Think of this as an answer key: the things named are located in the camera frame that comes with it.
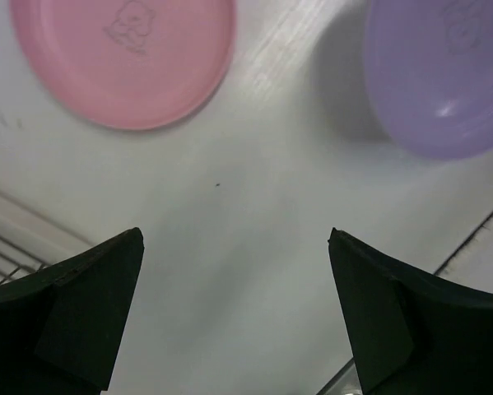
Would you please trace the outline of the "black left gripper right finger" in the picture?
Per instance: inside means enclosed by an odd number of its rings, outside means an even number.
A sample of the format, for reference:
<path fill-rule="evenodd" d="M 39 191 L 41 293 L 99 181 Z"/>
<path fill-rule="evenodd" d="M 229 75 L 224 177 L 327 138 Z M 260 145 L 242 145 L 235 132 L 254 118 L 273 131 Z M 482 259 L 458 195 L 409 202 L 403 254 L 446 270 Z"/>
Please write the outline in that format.
<path fill-rule="evenodd" d="M 493 294 L 342 230 L 328 252 L 364 394 L 493 394 Z"/>

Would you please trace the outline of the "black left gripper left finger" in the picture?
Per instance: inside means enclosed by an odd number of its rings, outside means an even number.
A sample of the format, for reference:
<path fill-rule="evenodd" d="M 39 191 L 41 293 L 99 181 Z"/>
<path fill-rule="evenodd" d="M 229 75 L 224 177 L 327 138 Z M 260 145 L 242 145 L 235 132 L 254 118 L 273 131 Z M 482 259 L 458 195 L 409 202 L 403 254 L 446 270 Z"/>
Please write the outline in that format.
<path fill-rule="evenodd" d="M 0 394 L 100 394 L 142 266 L 140 229 L 0 285 Z"/>

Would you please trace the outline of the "purple plastic plate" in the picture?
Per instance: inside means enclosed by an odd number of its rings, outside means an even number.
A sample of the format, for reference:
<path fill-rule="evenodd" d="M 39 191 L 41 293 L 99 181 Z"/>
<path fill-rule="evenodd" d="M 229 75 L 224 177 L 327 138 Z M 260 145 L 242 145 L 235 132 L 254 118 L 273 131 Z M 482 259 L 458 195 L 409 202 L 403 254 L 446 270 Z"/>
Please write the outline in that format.
<path fill-rule="evenodd" d="M 363 64 L 399 146 L 445 160 L 493 149 L 493 1 L 372 1 Z"/>

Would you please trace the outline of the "pink plastic plate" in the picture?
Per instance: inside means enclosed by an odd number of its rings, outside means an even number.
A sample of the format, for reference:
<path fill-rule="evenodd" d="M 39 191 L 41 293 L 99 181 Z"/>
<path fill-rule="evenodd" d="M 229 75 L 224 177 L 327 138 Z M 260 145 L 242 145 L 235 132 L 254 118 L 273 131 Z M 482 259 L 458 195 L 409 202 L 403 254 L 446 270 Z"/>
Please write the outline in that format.
<path fill-rule="evenodd" d="M 18 43 L 64 108 L 148 130 L 204 105 L 234 52 L 233 1 L 12 1 Z"/>

